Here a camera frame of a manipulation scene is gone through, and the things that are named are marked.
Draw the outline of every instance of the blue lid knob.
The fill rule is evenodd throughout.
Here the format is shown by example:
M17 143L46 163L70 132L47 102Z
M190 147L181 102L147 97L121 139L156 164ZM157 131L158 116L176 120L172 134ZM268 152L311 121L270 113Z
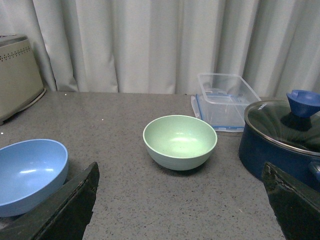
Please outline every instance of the blue lid knob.
M286 94L291 112L302 118L309 118L320 111L320 94L306 90L292 90Z

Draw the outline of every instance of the gray countertop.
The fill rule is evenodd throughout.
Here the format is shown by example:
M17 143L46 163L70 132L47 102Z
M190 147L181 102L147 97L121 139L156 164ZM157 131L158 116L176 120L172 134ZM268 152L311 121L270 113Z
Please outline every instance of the gray countertop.
M190 171L159 166L144 127L193 116L190 95L47 92L0 126L0 148L47 138L63 143L72 178L96 161L100 181L84 240L285 239L262 182L238 157L241 134L218 132L211 157ZM0 218L0 228L14 218Z

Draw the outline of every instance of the navy blue pot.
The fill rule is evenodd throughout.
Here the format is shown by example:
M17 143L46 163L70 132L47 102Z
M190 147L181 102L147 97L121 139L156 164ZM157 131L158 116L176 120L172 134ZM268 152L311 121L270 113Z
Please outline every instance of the navy blue pot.
M270 162L320 192L309 169L310 162L320 162L320 116L300 118L288 102L261 101L245 109L244 119L239 158L251 174L261 180Z
M239 158L245 168L262 180L265 162L270 162L309 187L320 192L320 182L309 170L309 163L320 157L295 152L278 146L257 134L245 124L239 147Z

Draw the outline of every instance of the beige appliance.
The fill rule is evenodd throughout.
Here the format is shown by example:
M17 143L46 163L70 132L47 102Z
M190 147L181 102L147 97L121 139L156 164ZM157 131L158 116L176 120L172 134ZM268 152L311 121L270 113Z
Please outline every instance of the beige appliance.
M28 37L0 34L0 125L45 91Z

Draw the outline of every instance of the glass lid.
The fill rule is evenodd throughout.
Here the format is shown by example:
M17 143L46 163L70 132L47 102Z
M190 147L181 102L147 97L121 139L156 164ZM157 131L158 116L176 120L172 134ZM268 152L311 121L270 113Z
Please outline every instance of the glass lid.
M259 101L244 112L245 122L263 138L287 149L320 156L320 114L296 116L287 101Z

